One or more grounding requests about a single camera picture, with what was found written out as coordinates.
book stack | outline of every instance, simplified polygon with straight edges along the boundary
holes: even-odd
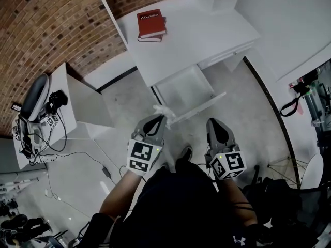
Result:
[[[140,42],[161,42],[167,33],[166,21],[160,9],[155,9],[137,14]]]

drawer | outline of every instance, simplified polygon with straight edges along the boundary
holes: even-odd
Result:
[[[162,105],[176,115],[172,123],[183,121],[213,105],[226,93],[215,96],[210,83],[197,65],[192,65],[152,87]]]
[[[253,44],[254,44],[254,41],[252,41],[248,44],[245,44],[245,45],[241,45],[241,46],[239,46],[235,49],[232,49],[230,51],[227,51],[225,53],[216,54],[216,55],[214,55],[214,56],[212,56],[212,57],[210,57],[206,60],[201,61],[200,63],[198,63],[198,66],[201,70],[206,69],[209,66],[212,66],[216,63],[219,63],[222,60],[230,58],[230,57],[232,57],[232,56],[234,56],[234,55],[236,55],[236,54],[238,54],[242,51],[245,51],[245,50],[249,49],[250,47],[252,47]]]

metal stand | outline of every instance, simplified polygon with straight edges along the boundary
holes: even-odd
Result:
[[[307,165],[308,165],[307,163],[302,162],[302,161],[297,160],[297,159],[293,159],[293,158],[291,158],[291,157],[287,157],[286,159],[280,160],[280,161],[276,162],[275,164],[269,164],[269,165],[268,165],[268,168],[270,168],[271,170],[273,170],[273,171],[275,171],[276,173],[280,174],[280,175],[281,175],[281,179],[285,179],[286,181],[290,181],[290,182],[292,182],[292,184],[289,184],[289,186],[291,186],[291,185],[296,185],[296,186],[298,187],[298,189],[300,189],[301,183],[297,183],[297,182],[295,182],[293,179],[291,179],[291,178],[285,176],[285,173],[286,173],[288,167],[290,166],[290,163],[292,163],[293,160],[296,161],[296,165],[292,165],[293,167],[297,167],[297,168],[300,167],[300,168],[306,170]],[[283,162],[283,161],[287,161],[286,165],[276,165],[277,163],[281,163],[281,162]],[[282,174],[281,172],[275,170],[274,167],[285,167],[285,171],[284,171],[283,174]]]

black cable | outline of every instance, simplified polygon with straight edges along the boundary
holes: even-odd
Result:
[[[122,169],[123,167],[125,167],[125,165],[122,165],[122,166],[119,168],[119,175],[120,175],[121,178],[123,177],[122,174],[121,174],[121,169]]]
[[[233,206],[233,207],[236,208],[236,209],[247,209],[247,210],[250,210],[250,211],[254,211],[252,208],[238,207],[238,206]]]
[[[90,157],[93,161],[95,161],[95,162],[101,164],[103,168],[106,168],[101,162],[99,162],[98,160],[93,159],[93,158],[92,158],[87,152],[85,152],[85,151],[75,151],[75,152],[73,152],[73,153],[69,153],[69,154],[65,154],[65,155],[59,155],[59,154],[56,154],[56,153],[53,153],[53,154],[43,154],[43,155],[40,155],[40,154],[39,154],[39,156],[54,156],[54,155],[56,155],[56,156],[59,156],[59,157],[64,158],[64,157],[66,157],[66,156],[70,156],[70,155],[75,154],[75,153],[84,153],[84,154],[86,154],[88,157]],[[111,177],[109,177],[109,178],[110,178],[110,180],[112,181],[112,183],[113,183],[114,185],[116,185],[116,183],[113,181],[113,179],[112,179]]]
[[[205,163],[198,163],[197,166],[199,166],[199,165],[205,165],[207,167],[207,164],[205,164]]]
[[[65,201],[63,201],[63,200],[61,200],[61,199],[58,197],[57,194],[53,193],[53,190],[52,190],[52,187],[51,187],[51,181],[50,181],[50,174],[49,174],[49,172],[48,172],[47,165],[46,165],[45,163],[44,163],[44,165],[45,165],[45,168],[46,168],[46,171],[47,171],[48,183],[49,183],[50,190],[51,190],[51,194],[52,194],[51,197],[48,197],[48,196],[46,196],[46,197],[49,198],[49,199],[54,198],[54,199],[57,200],[57,201],[63,202],[63,203],[65,203],[65,204],[67,204],[68,206],[70,206],[71,208],[73,208],[74,210],[78,211],[79,213],[82,213],[84,216],[90,218],[90,217],[89,217],[88,215],[86,215],[84,212],[82,212],[82,211],[80,211],[79,209],[75,208],[73,205],[71,205],[71,204],[69,204],[69,203],[67,203],[67,202],[65,202]]]
[[[48,139],[47,139],[47,142],[48,142],[48,143],[50,142],[50,139],[51,139],[51,135],[52,135],[53,129],[54,129],[54,127],[52,127],[52,129],[51,129],[51,131],[50,131],[50,135],[48,136]],[[35,156],[35,159],[34,159],[33,162],[29,160],[29,164],[30,164],[31,166],[35,166],[36,164],[40,164],[40,163],[41,163],[40,154],[41,154],[43,151],[45,151],[46,149],[47,149],[47,145],[45,145],[44,148],[43,148],[40,152],[37,152],[37,155]]]
[[[65,148],[66,148],[66,145],[67,145],[67,130],[66,130],[66,126],[64,125],[64,123],[63,123],[63,121],[62,121],[62,119],[61,119],[61,117],[60,117],[60,115],[58,114],[58,112],[56,111],[56,114],[58,115],[58,117],[59,117],[59,119],[60,119],[60,121],[61,121],[61,123],[62,123],[62,125],[63,125],[63,129],[64,129],[64,134],[65,134],[65,141],[64,141],[64,146],[63,146],[63,148],[61,149],[61,150],[57,150],[57,149],[54,149],[47,141],[45,141],[44,140],[44,138],[42,138],[39,134],[37,134],[37,133],[30,133],[29,135],[36,135],[36,136],[38,136],[40,139],[42,139],[47,145],[48,145],[48,147],[50,147],[52,150],[54,150],[54,151],[57,151],[57,152],[62,152]]]
[[[123,167],[125,167],[125,165],[122,165],[122,166],[119,168],[119,176],[120,176],[121,178],[123,177],[122,174],[121,174],[121,169],[122,169]]]
[[[237,204],[248,204],[250,205],[250,202],[235,202],[235,203],[231,203],[233,205],[237,205]]]
[[[84,229],[86,229],[87,228],[87,226],[89,225],[89,223],[90,223],[90,221],[88,222],[88,223],[86,223],[86,225],[79,231],[79,233],[78,233],[78,237],[81,235],[82,237],[84,237],[84,235],[82,234],[82,231],[84,230]]]

white wall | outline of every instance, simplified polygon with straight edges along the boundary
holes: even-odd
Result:
[[[236,9],[261,34],[256,49],[276,80],[331,42],[331,0],[238,0]]]
[[[288,84],[331,58],[331,0],[238,0],[236,9],[261,34],[247,58],[280,109],[294,95]],[[297,159],[318,153],[304,99],[303,114],[283,118]]]
[[[96,90],[122,73],[130,70],[134,66],[136,65],[132,60],[129,51],[125,51],[106,61],[97,69],[85,76],[84,82]]]

